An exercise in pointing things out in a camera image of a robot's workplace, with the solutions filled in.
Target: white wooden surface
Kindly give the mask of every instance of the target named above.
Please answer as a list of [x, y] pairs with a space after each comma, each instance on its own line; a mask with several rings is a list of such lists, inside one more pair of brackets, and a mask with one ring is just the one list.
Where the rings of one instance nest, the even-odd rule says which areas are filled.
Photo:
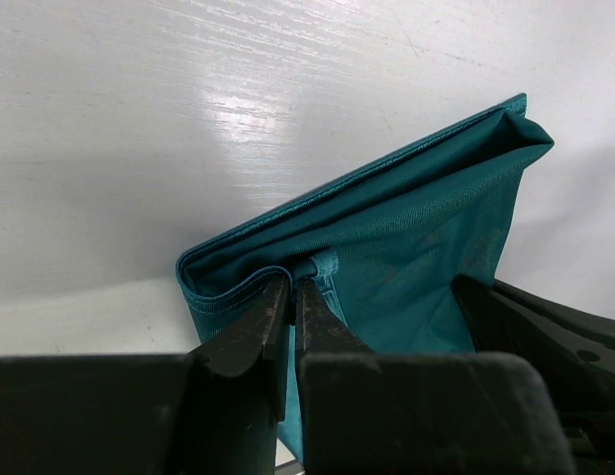
[[193, 347], [183, 250], [520, 91], [498, 275], [615, 318], [615, 0], [0, 0], [0, 354]]

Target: green cloth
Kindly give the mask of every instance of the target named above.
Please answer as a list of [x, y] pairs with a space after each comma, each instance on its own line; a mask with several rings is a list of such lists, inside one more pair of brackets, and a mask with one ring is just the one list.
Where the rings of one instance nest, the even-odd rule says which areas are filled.
[[[492, 283], [522, 172], [553, 146], [525, 111], [517, 96], [186, 251], [177, 278], [201, 340], [282, 272], [313, 278], [378, 352], [473, 351], [451, 281]], [[279, 434], [301, 458], [290, 356]]]

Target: folded cloth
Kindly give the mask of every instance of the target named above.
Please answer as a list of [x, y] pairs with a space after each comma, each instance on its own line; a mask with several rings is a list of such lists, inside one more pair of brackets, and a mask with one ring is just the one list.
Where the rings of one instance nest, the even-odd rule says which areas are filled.
[[[522, 172], [554, 144], [526, 104], [510, 99], [184, 252], [176, 273], [201, 340], [284, 273], [313, 279], [375, 351], [473, 351], [451, 281], [492, 283]], [[301, 459], [290, 337], [279, 436]]]

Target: teal fabric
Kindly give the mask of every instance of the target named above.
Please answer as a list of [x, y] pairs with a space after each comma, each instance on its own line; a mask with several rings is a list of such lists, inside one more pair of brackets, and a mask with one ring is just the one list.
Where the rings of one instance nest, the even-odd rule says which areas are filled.
[[[177, 278], [202, 341], [285, 273], [313, 278], [376, 351], [472, 351], [450, 284], [492, 283], [522, 172], [553, 146], [525, 110], [517, 96], [186, 251]], [[279, 434], [300, 459], [293, 361]]]

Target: garment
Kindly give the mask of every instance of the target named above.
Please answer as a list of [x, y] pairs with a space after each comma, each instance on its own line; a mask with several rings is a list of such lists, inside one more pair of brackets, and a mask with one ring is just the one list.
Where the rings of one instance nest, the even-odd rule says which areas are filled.
[[[450, 284], [492, 283], [522, 172], [553, 146], [525, 112], [517, 96], [186, 251], [177, 278], [202, 341], [285, 273], [313, 278], [378, 352], [472, 351]], [[290, 337], [279, 436], [301, 458]]]

